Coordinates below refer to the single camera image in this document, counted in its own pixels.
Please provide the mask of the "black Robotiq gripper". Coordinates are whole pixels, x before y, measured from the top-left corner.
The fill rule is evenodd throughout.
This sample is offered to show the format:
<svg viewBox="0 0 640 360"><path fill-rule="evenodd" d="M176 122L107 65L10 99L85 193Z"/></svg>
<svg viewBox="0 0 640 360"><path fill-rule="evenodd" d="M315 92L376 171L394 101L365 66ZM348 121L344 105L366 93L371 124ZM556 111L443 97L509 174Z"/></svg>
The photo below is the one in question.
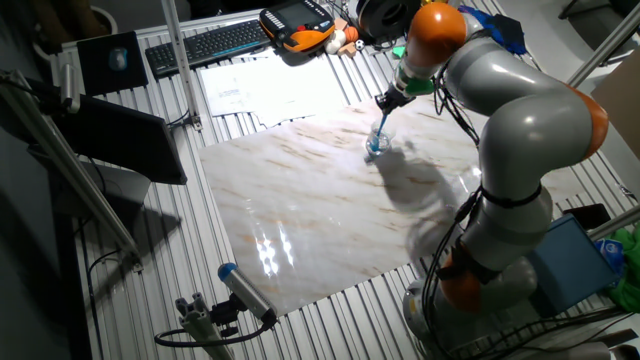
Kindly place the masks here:
<svg viewBox="0 0 640 360"><path fill-rule="evenodd" d="M383 115L391 115L399 107L405 106L414 99L415 96L405 95L394 85L391 85L383 96L377 96L375 98L375 102Z"/></svg>

